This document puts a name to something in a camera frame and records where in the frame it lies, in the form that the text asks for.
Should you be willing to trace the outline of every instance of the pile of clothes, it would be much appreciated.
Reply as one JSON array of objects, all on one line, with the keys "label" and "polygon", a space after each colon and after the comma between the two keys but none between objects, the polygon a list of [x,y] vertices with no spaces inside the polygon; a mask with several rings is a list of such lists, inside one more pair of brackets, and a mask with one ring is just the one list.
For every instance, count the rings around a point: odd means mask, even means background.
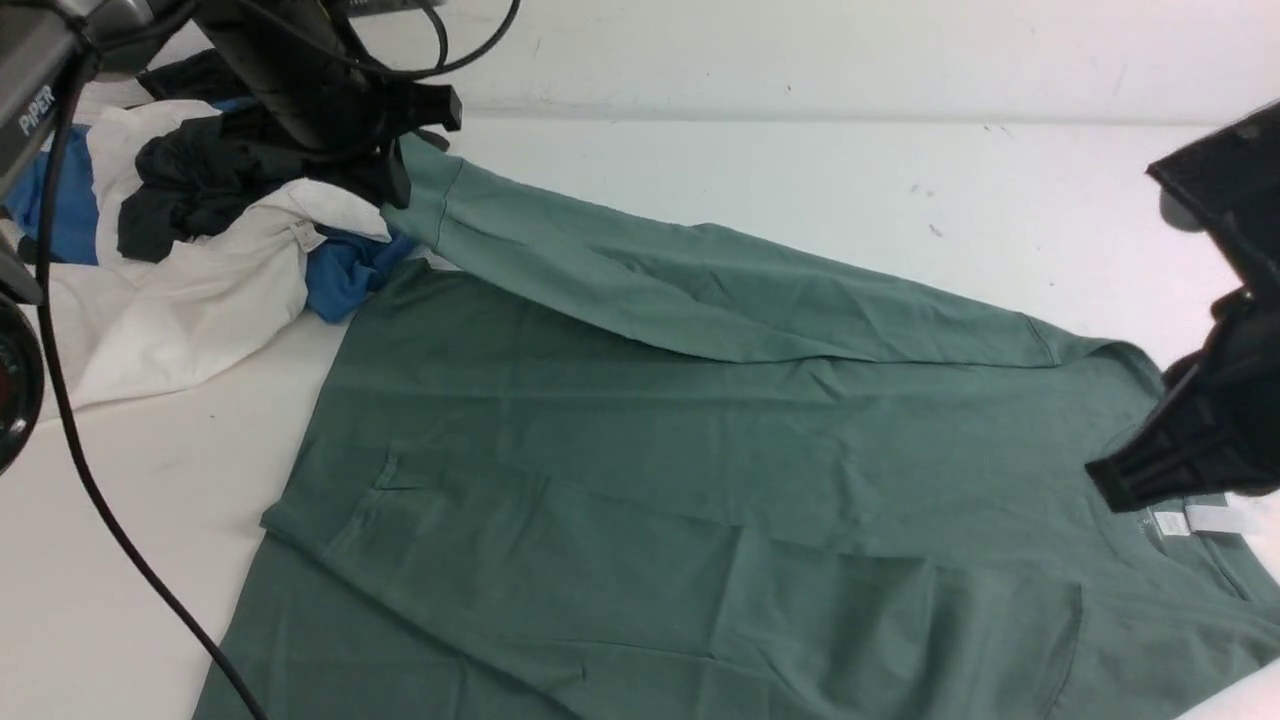
[{"label": "pile of clothes", "polygon": [[[310,307],[329,323],[417,243],[303,164],[219,137],[248,90],[212,51],[140,78],[157,100],[72,131],[50,297],[73,405],[192,387]],[[42,154],[4,206],[32,261]]]}]

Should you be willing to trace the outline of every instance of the clothing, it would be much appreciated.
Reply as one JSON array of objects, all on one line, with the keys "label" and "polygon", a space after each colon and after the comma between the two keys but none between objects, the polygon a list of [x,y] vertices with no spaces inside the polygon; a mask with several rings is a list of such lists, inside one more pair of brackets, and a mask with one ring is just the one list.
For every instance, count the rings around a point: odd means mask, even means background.
[{"label": "clothing", "polygon": [[[24,265],[35,265],[40,260],[40,246],[36,243],[35,238],[28,234],[23,234],[18,238],[18,260]],[[50,263],[65,263],[56,252],[49,254]]]},{"label": "clothing", "polygon": [[362,309],[262,518],[223,647],[273,717],[1167,720],[1280,656],[1239,538],[1083,470],[1134,347],[406,163],[466,274]]},{"label": "clothing", "polygon": [[120,254],[119,229],[120,208],[142,188],[142,177],[137,169],[142,146],[174,132],[186,120],[216,114],[215,108],[197,100],[168,100],[129,110],[102,110],[86,138],[93,163],[93,196],[99,209],[93,246],[100,265],[115,269],[137,263]]},{"label": "clothing", "polygon": [[120,205],[120,255],[159,263],[174,242],[227,231],[251,204],[302,177],[301,160],[246,151],[220,131],[220,117],[189,119],[142,146],[142,187]]},{"label": "clothing", "polygon": [[[64,263],[96,265],[93,233],[97,228],[97,202],[93,199],[93,169],[87,135],[87,127],[73,126],[67,140],[67,156],[58,183],[52,251]],[[40,231],[40,200],[47,167],[49,152],[45,151],[18,177],[4,201],[18,227],[29,237],[36,237]]]},{"label": "clothing", "polygon": [[404,233],[392,231],[390,242],[319,228],[325,242],[307,256],[307,307],[326,323],[337,323],[360,307],[371,292],[387,284],[392,269],[417,249]]},{"label": "clothing", "polygon": [[[136,187],[129,147],[201,111],[211,109],[104,111],[88,135],[99,233],[109,231],[111,204]],[[227,232],[177,243],[157,264],[113,256],[108,242],[108,252],[99,245],[100,266],[54,266],[50,304],[73,407],[184,389],[260,350],[302,311],[306,254],[325,241],[317,225],[390,241],[376,208],[300,179],[255,202]],[[44,413],[56,406],[46,402]]]},{"label": "clothing", "polygon": [[247,97],[250,88],[216,50],[204,50],[138,74],[138,83],[156,100],[204,100],[216,104]]}]

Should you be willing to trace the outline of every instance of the white wall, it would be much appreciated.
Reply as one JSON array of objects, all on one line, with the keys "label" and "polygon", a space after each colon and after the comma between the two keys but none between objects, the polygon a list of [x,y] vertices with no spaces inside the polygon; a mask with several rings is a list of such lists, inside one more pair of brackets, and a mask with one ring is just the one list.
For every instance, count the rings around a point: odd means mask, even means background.
[{"label": "white wall", "polygon": [[[456,55],[506,3],[442,8]],[[434,58],[416,13],[360,27],[389,64]],[[1274,0],[525,0],[451,82],[472,113],[1221,124],[1280,97],[1277,40]]]}]

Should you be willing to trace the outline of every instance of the white surface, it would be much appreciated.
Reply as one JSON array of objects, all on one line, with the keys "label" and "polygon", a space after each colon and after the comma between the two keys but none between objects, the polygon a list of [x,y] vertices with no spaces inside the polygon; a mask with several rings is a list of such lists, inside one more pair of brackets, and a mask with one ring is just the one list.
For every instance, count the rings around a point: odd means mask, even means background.
[{"label": "white surface", "polygon": [[[456,147],[625,210],[727,223],[1132,338],[1161,361],[1194,347],[1233,282],[1204,238],[1161,224],[1140,170],[1198,129],[1005,129],[472,120]],[[79,415],[125,527],[215,634],[339,338],[307,315],[205,386]],[[100,528],[52,424],[0,482],[0,716],[189,714],[207,659]],[[1249,685],[1268,692],[1265,676]],[[1253,714],[1236,717],[1271,717],[1277,700],[1247,698]]]},{"label": "white surface", "polygon": [[[451,0],[454,46],[504,6]],[[420,17],[360,27],[393,65],[431,55]],[[449,81],[467,108],[457,150],[494,170],[731,224],[1167,363],[1234,282],[1206,238],[1160,223],[1142,170],[1280,96],[1277,36],[1266,0],[526,0],[508,40]],[[161,60],[204,46],[188,28]],[[97,86],[83,117],[145,100],[136,83]],[[602,122],[477,119],[494,114]],[[695,122],[609,122],[636,119]],[[202,387],[83,414],[124,524],[218,635],[339,340],[305,315]],[[1280,541],[1251,542],[1280,573]],[[0,478],[0,717],[189,715],[207,660],[100,529],[52,425]],[[1194,716],[1275,707],[1280,665]]]}]

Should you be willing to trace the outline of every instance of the white table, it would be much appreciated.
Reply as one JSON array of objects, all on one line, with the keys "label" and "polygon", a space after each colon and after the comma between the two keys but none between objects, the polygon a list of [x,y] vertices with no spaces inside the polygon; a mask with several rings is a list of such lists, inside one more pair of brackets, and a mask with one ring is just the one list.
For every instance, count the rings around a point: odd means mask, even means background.
[{"label": "white table", "polygon": [[[471,117],[454,150],[1132,340],[1167,364],[1235,282],[1207,238],[1162,224],[1142,172],[1206,129]],[[218,637],[342,333],[305,316],[202,387],[79,414],[120,520]],[[1271,542],[1256,547],[1280,573]],[[0,717],[189,716],[209,661],[100,527],[56,425],[0,478]],[[1274,717],[1280,666],[1217,702],[1196,717]]]}]

